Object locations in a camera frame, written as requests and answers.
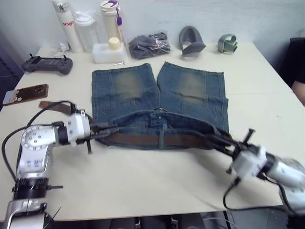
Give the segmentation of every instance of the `brown strap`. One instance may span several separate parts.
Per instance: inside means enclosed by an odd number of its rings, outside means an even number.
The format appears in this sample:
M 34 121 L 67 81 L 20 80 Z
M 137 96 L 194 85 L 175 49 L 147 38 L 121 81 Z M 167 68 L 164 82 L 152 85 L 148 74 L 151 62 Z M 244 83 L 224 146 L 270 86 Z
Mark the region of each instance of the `brown strap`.
M 158 146 L 159 136 L 158 135 L 130 135 L 122 133 L 114 133 L 110 136 L 105 137 L 107 143 L 111 144 L 122 144 L 127 146 Z M 180 146 L 187 148 L 209 148 L 206 139 L 201 136 L 187 135 L 187 134 L 176 134 L 176 135 L 165 135 L 164 143 L 166 146 Z
M 39 103 L 39 108 L 45 108 L 46 106 L 52 104 L 53 102 L 51 101 L 41 101 Z M 49 110 L 51 111 L 58 111 L 58 112 L 61 112 L 61 113 L 64 113 L 65 115 L 71 115 L 71 107 L 69 105 L 66 105 L 66 104 L 57 104 L 53 107 L 51 107 Z M 88 119 L 89 119 L 89 123 L 92 123 L 93 122 L 93 119 L 87 115 Z

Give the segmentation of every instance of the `blue denim shorts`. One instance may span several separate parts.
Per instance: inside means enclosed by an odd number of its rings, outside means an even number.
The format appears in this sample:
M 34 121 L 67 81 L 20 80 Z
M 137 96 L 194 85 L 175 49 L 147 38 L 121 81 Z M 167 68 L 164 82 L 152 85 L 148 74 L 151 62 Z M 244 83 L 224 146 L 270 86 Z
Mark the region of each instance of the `blue denim shorts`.
M 205 136 L 219 135 L 221 130 L 228 132 L 227 107 L 223 73 L 183 68 L 168 62 L 160 70 L 157 82 L 148 63 L 92 73 L 95 120 L 118 125 L 117 135 L 157 137 L 149 146 L 132 140 L 117 143 L 111 136 L 100 139 L 106 145 L 185 148 L 177 143 L 165 144 L 164 138 L 186 133 Z M 199 144 L 198 148 L 208 147 Z

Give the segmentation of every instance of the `pocket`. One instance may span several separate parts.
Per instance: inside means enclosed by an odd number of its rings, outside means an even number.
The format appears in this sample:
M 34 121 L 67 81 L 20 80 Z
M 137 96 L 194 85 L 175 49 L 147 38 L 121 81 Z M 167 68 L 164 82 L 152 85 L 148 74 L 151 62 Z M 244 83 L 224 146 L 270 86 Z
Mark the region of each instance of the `pocket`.
M 123 103 L 113 104 L 110 106 L 99 105 L 99 102 L 95 102 L 93 106 L 93 118 L 99 122 L 111 122 L 112 119 L 127 115 L 138 111 L 136 101 L 127 101 Z
M 209 103 L 194 104 L 183 101 L 181 113 L 223 129 L 222 106 L 215 106 Z

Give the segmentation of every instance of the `smartphone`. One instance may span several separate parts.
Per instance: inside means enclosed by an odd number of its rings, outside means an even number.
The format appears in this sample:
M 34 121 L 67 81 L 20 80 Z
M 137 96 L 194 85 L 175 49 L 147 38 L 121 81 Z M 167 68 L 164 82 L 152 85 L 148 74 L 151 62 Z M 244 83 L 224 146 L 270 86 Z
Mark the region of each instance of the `smartphone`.
M 40 84 L 32 87 L 8 91 L 5 94 L 3 105 L 8 106 L 35 99 L 46 98 L 48 96 L 48 89 L 49 86 L 47 84 Z

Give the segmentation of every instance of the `plastic bottle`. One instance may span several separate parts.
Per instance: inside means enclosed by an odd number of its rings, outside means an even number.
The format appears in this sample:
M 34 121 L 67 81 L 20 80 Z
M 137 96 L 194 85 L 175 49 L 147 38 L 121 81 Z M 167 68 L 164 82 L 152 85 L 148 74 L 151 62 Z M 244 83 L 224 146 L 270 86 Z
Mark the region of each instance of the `plastic bottle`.
M 65 0 L 52 0 L 52 3 L 68 38 L 68 43 L 72 52 L 83 52 L 81 41 L 76 31 L 74 18 L 68 3 Z
M 92 54 L 95 63 L 119 63 L 127 58 L 124 45 L 116 37 L 111 37 L 108 43 L 95 44 Z
M 75 24 L 79 32 L 82 45 L 87 52 L 92 52 L 94 44 L 100 43 L 97 27 L 92 16 L 82 11 L 75 12 Z
M 107 31 L 108 39 L 116 37 L 120 39 L 120 34 L 117 25 L 117 8 L 119 9 L 119 3 L 116 0 L 103 1 L 101 3 L 101 12 L 104 21 L 104 25 Z

